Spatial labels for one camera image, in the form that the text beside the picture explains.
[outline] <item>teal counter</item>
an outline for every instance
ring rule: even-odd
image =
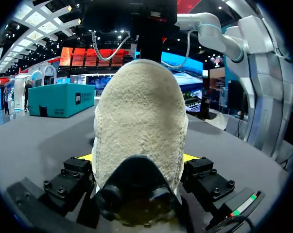
[[[62,83],[29,89],[31,116],[68,118],[94,105],[94,86]]]

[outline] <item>table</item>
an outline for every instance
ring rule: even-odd
[[[25,176],[42,187],[44,180],[59,173],[66,159],[89,154],[94,140],[94,109],[67,119],[26,115],[0,126],[0,192]],[[189,116],[184,153],[212,160],[219,174],[236,182],[238,192],[248,186],[265,193],[250,216],[254,224],[269,211],[287,178],[287,172],[261,151],[193,116]],[[195,232],[203,232],[211,215],[202,211],[192,194],[184,196]],[[243,224],[240,232],[247,227]]]

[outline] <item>led screen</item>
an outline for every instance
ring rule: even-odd
[[[87,67],[95,67],[97,64],[97,54],[94,49],[88,49],[86,55],[86,63]]]
[[[60,66],[70,66],[73,48],[63,47],[60,58]]]
[[[73,67],[83,66],[85,51],[86,51],[86,49],[78,49],[78,48],[75,49],[74,56],[73,56],[73,62],[72,62]]]
[[[100,54],[103,58],[107,58],[112,55],[112,50],[100,50]],[[99,67],[109,67],[109,61],[104,62],[99,60]]]
[[[123,65],[123,58],[124,58],[125,50],[119,50],[116,55],[112,59],[112,66],[113,67],[121,67]]]
[[[225,86],[225,67],[210,70],[210,88],[220,90]]]
[[[162,52],[161,60],[171,66],[178,66],[184,62],[185,57]],[[180,85],[185,100],[186,110],[200,112],[203,89],[203,63],[188,59],[181,68],[169,68]]]

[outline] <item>robotic arm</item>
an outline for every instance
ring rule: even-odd
[[[241,62],[244,57],[243,48],[228,35],[223,35],[219,19],[210,13],[178,14],[176,26],[181,31],[198,31],[199,43],[209,49],[216,50],[229,57],[233,62]]]

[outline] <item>digital display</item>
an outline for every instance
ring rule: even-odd
[[[97,54],[94,49],[88,49],[86,55],[86,67],[95,67],[97,64]]]
[[[107,58],[112,55],[112,50],[100,50],[100,54],[103,58]],[[104,62],[99,60],[99,67],[109,67],[109,61]]]
[[[73,62],[72,62],[73,67],[82,67],[83,66],[85,51],[86,51],[86,49],[78,49],[78,48],[75,49],[74,56],[73,56]]]
[[[120,49],[116,53],[116,55],[112,59],[112,66],[113,67],[121,67],[123,65],[123,58],[124,58],[125,50]]]
[[[60,66],[70,66],[73,48],[63,47],[60,58]]]
[[[162,52],[161,60],[171,66],[178,66],[185,57]],[[200,112],[203,89],[203,63],[188,59],[181,68],[169,68],[179,84],[185,100],[186,111]]]

